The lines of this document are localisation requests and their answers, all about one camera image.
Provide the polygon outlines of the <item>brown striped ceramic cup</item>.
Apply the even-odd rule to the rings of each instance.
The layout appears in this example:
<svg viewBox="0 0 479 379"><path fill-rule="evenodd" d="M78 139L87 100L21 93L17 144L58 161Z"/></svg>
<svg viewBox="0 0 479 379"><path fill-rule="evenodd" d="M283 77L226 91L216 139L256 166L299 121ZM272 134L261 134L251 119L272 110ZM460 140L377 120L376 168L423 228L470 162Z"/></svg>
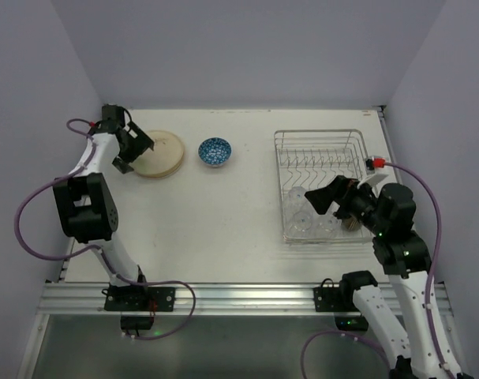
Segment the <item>brown striped ceramic cup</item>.
<svg viewBox="0 0 479 379"><path fill-rule="evenodd" d="M353 217L342 221L342 229L347 232L355 232L361 229L361 224Z"/></svg>

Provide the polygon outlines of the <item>clear glass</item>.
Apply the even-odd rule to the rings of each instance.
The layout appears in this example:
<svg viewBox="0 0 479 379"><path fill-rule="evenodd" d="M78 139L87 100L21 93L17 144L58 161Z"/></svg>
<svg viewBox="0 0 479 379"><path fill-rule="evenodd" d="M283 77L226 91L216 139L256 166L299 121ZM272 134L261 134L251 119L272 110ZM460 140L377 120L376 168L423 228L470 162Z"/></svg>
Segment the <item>clear glass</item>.
<svg viewBox="0 0 479 379"><path fill-rule="evenodd" d="M307 199L305 198L306 189L302 186L292 187L286 195L286 206L289 209L297 210L302 208Z"/></svg>
<svg viewBox="0 0 479 379"><path fill-rule="evenodd" d="M307 238L312 228L313 216L310 212L301 210L295 212L284 227L284 235L288 239Z"/></svg>
<svg viewBox="0 0 479 379"><path fill-rule="evenodd" d="M315 236L318 239L333 239L339 235L341 223L332 214L318 216L316 219Z"/></svg>

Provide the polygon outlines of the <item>blue patterned bowl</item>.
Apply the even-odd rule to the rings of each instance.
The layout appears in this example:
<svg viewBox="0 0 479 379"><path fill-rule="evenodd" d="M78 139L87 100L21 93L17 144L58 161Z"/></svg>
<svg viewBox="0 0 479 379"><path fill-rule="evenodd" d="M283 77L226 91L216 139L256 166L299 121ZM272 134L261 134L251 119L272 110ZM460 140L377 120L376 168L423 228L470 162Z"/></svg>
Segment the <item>blue patterned bowl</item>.
<svg viewBox="0 0 479 379"><path fill-rule="evenodd" d="M204 140L197 154L200 160L209 167L223 166L232 155L232 147L230 143L220 137L211 137Z"/></svg>

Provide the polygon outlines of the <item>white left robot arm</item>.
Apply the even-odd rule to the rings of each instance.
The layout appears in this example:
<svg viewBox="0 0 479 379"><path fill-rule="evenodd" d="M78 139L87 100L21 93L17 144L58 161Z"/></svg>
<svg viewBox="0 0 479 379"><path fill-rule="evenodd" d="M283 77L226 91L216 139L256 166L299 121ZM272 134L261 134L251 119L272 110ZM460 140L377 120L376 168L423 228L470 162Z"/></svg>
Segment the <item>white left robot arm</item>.
<svg viewBox="0 0 479 379"><path fill-rule="evenodd" d="M65 235L91 250L106 271L112 287L145 287L145 276L117 236L119 215L104 171L133 171L131 164L155 142L121 106L102 106L101 119L85 134L84 154L77 172L52 186Z"/></svg>

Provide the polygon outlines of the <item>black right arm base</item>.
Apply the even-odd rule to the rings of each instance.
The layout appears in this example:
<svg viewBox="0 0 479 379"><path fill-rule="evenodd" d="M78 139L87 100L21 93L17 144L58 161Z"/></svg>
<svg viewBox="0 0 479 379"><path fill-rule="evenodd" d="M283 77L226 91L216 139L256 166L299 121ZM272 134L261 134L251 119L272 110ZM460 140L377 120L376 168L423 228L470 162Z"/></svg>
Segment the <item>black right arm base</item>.
<svg viewBox="0 0 479 379"><path fill-rule="evenodd" d="M347 332L367 332L369 323L358 314L358 309L350 300L345 300L340 287L333 279L325 278L312 289L315 311L332 313L338 330Z"/></svg>

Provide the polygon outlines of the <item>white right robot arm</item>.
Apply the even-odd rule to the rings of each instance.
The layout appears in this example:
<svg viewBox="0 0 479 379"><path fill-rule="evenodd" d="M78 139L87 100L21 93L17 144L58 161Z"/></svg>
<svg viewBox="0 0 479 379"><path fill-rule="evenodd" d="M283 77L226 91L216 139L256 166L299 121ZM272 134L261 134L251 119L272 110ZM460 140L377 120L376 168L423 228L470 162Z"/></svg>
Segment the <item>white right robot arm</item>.
<svg viewBox="0 0 479 379"><path fill-rule="evenodd" d="M337 204L337 219L354 219L373 235L374 255L389 279L402 316L393 314L369 271L343 275L339 290L372 328L386 356L389 376L466 378L440 317L429 277L432 259L428 247L413 229L416 204L412 191L388 183L375 195L368 183L340 175L324 188L306 192L305 198L320 215Z"/></svg>

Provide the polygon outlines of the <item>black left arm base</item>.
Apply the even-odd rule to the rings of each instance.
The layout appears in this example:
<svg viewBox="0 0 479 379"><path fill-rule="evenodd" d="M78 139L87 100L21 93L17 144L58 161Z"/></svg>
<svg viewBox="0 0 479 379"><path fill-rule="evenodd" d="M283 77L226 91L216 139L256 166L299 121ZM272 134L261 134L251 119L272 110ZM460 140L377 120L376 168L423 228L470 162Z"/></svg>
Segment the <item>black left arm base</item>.
<svg viewBox="0 0 479 379"><path fill-rule="evenodd" d="M176 289L174 287L146 287L109 285L102 289L105 296L104 309L120 312L120 329L140 336L141 331L152 328L157 312L174 310Z"/></svg>

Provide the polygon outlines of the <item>aluminium mounting rail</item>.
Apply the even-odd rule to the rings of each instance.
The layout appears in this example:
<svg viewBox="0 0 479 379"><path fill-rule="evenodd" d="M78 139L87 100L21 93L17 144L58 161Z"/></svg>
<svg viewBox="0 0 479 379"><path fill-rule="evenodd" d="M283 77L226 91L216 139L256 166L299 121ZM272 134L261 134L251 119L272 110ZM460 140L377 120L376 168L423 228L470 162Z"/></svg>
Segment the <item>aluminium mounting rail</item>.
<svg viewBox="0 0 479 379"><path fill-rule="evenodd" d="M192 283L176 286L171 316L186 316L196 295L195 316L312 316L314 283ZM38 314L99 315L105 312L106 283L47 283L36 307Z"/></svg>

